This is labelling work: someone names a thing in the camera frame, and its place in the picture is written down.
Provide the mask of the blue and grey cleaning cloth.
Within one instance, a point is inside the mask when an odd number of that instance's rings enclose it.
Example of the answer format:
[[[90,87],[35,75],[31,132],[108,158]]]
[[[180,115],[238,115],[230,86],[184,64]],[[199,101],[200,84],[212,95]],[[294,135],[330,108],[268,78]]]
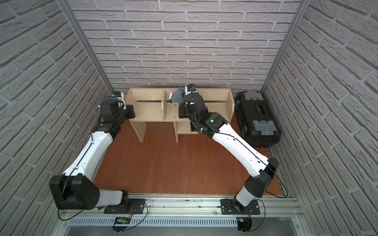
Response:
[[[178,88],[176,91],[171,92],[169,95],[169,99],[171,103],[184,103],[184,98],[186,96],[186,92],[184,88]]]

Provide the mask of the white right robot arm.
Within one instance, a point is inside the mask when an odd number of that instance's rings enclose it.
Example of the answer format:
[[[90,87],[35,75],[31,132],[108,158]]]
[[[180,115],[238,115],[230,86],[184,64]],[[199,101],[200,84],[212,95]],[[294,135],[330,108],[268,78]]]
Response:
[[[269,159],[252,148],[225,118],[219,113],[209,112],[199,93],[186,92],[183,104],[197,133],[205,134],[225,147],[250,175],[234,197],[234,207],[241,211],[255,198],[262,197],[276,175],[278,160]]]

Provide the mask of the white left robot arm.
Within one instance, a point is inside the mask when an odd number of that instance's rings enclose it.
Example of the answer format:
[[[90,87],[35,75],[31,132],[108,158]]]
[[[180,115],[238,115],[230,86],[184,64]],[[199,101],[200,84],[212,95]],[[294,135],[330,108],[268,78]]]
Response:
[[[49,182],[59,210],[91,210],[128,202],[125,190],[99,189],[93,178],[122,124],[135,118],[135,112],[132,105],[125,104],[117,95],[103,101],[99,107],[101,113],[83,150],[61,175],[53,176]]]

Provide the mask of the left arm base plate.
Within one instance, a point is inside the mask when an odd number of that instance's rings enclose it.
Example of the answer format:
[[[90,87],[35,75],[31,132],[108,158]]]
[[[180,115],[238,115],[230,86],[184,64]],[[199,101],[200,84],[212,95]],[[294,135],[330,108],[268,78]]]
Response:
[[[145,212],[146,199],[128,199],[122,201],[119,205],[106,206],[104,214],[137,214],[142,215]]]

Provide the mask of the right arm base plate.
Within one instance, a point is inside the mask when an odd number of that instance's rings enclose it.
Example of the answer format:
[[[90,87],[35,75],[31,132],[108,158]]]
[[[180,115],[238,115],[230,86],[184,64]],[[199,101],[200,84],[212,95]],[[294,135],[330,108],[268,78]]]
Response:
[[[243,206],[236,199],[221,199],[220,209],[222,215],[260,215],[257,200],[252,200],[247,206]]]

